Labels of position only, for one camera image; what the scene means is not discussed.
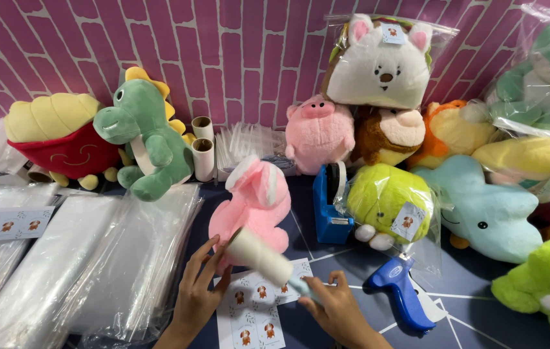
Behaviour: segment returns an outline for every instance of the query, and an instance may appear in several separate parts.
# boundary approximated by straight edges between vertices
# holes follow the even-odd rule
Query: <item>pink brick wall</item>
[[[0,117],[56,92],[111,102],[121,68],[170,85],[177,116],[286,125],[318,89],[333,38],[323,16],[366,12],[461,30],[426,101],[478,97],[508,66],[531,0],[0,0]],[[550,7],[550,0],[536,0]]]

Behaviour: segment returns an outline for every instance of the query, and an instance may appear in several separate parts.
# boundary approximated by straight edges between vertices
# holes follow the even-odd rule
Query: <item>hand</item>
[[[219,235],[215,235],[203,244],[187,262],[179,285],[174,319],[153,349],[186,348],[221,303],[225,291],[230,285],[232,266],[225,269],[215,288],[208,291],[210,280],[215,275],[215,270],[226,250],[226,246],[223,245],[214,256],[208,255],[208,251],[218,241]],[[206,265],[200,274],[199,270],[202,263]]]
[[[325,286],[318,278],[305,278],[324,307],[308,297],[301,297],[298,302],[307,308],[323,330],[350,349],[393,349],[365,320],[344,272],[332,271],[329,285],[335,280],[336,286]]]

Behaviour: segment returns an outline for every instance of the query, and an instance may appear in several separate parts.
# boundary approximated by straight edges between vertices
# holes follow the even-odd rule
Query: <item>navy blue table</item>
[[[323,281],[329,272],[344,270],[348,283],[369,324],[382,331],[395,349],[549,349],[550,326],[545,315],[517,313],[496,301],[490,283],[506,274],[513,265],[497,262],[471,250],[457,250],[449,245],[449,232],[443,231],[442,279],[433,280],[426,291],[449,315],[425,336],[410,331],[403,324],[390,292],[375,292],[362,287],[365,280],[388,258],[354,240],[346,245],[318,243],[313,216],[311,185],[313,177],[288,178],[292,211],[279,225],[290,236],[284,253],[290,259],[308,258],[312,272]],[[105,194],[122,194],[110,185]],[[224,185],[202,185],[205,202],[193,223],[186,260],[208,240],[210,216],[218,204],[232,197]],[[244,268],[235,268],[234,272]],[[279,305],[286,348],[326,349],[333,344],[328,336],[298,303]],[[217,319],[213,315],[201,330],[191,349],[217,348]]]

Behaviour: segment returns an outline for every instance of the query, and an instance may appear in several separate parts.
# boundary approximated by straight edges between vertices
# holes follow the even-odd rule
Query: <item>pink bunny plush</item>
[[[232,200],[219,204],[210,218],[208,236],[219,234],[213,250],[226,243],[240,227],[250,229],[278,253],[288,248],[288,234],[277,228],[290,211],[290,192],[284,173],[274,164],[261,162],[256,155],[247,156],[225,182]],[[224,256],[217,273],[229,265],[240,265]]]
[[[287,110],[285,155],[299,175],[317,175],[323,164],[343,160],[354,148],[354,121],[347,106],[318,94]]]

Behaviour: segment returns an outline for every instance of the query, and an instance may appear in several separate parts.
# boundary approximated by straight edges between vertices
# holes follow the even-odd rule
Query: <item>lint roller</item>
[[[273,285],[282,287],[287,283],[301,296],[310,297],[321,305],[320,300],[311,291],[307,282],[292,275],[294,270],[292,262],[284,255],[273,251],[249,229],[239,228],[232,235],[232,238],[228,241],[226,253],[262,274]]]
[[[404,322],[413,329],[428,333],[436,327],[436,323],[426,316],[417,293],[410,283],[408,271],[413,263],[415,260],[410,255],[401,253],[374,272],[368,283],[374,289],[391,288]]]

